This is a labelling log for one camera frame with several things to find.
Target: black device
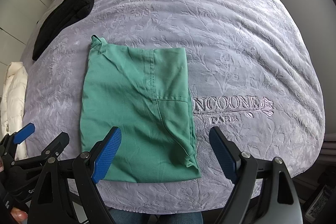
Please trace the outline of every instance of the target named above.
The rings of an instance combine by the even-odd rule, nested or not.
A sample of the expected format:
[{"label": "black device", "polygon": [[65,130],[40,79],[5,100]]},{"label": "black device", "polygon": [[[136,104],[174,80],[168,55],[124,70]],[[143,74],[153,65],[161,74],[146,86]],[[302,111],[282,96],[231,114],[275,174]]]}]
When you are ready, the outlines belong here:
[{"label": "black device", "polygon": [[[57,159],[69,142],[67,133],[62,132],[40,156],[14,161],[16,145],[32,134],[32,129],[30,124],[18,133],[6,135],[0,143],[0,156],[6,172],[0,182],[1,223],[17,224],[10,214],[15,206],[28,213],[28,224],[45,224],[46,219],[50,224],[80,224],[70,198],[70,178],[75,179],[88,223],[115,224],[96,183],[105,177],[119,148],[120,129],[113,127],[90,152],[83,152],[75,159]],[[209,142],[224,175],[235,185],[216,224],[243,223],[256,179],[263,179],[263,184],[250,223],[302,223],[298,197],[281,158],[272,161],[255,159],[228,141],[218,127],[210,130]],[[21,177],[13,180],[14,172]],[[25,202],[30,199],[28,208]]]}]

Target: green fabric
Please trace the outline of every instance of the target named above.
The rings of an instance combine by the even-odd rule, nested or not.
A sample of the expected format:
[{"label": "green fabric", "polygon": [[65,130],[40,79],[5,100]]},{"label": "green fabric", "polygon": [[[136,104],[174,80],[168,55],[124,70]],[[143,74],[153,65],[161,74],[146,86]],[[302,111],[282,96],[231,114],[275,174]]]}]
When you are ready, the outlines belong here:
[{"label": "green fabric", "polygon": [[82,150],[111,127],[122,141],[105,180],[200,178],[184,48],[144,50],[92,37],[80,119]]}]

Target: blue textured pad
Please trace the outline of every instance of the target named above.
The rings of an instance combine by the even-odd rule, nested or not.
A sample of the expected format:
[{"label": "blue textured pad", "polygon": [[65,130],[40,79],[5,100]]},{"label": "blue textured pad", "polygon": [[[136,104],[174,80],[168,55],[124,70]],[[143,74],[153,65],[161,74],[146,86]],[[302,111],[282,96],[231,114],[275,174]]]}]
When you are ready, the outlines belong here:
[{"label": "blue textured pad", "polygon": [[14,144],[22,143],[25,139],[27,139],[34,132],[35,132],[35,126],[33,123],[30,122],[25,127],[23,127],[21,130],[15,133],[13,143]]},{"label": "blue textured pad", "polygon": [[238,181],[236,162],[214,129],[209,132],[209,142],[225,177],[235,184]]},{"label": "blue textured pad", "polygon": [[98,183],[99,180],[106,176],[120,144],[121,130],[117,128],[94,162],[94,171],[91,176],[94,183]]}]

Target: jeans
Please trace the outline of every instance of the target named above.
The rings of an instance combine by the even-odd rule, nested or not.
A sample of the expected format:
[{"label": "jeans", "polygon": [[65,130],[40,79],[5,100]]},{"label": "jeans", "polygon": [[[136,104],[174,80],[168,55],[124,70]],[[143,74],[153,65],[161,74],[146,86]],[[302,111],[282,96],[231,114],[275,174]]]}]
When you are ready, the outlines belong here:
[{"label": "jeans", "polygon": [[[110,209],[110,214],[116,224],[147,224],[151,216],[113,208]],[[161,215],[157,224],[203,224],[203,218],[201,212]]]}]

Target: black folded garment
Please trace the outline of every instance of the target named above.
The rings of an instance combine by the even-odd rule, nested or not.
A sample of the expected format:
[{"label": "black folded garment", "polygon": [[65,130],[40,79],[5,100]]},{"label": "black folded garment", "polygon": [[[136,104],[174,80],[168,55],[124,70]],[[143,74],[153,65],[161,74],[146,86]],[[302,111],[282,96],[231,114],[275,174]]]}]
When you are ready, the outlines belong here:
[{"label": "black folded garment", "polygon": [[64,28],[87,17],[95,0],[64,0],[43,22],[37,36],[33,60],[37,60]]}]

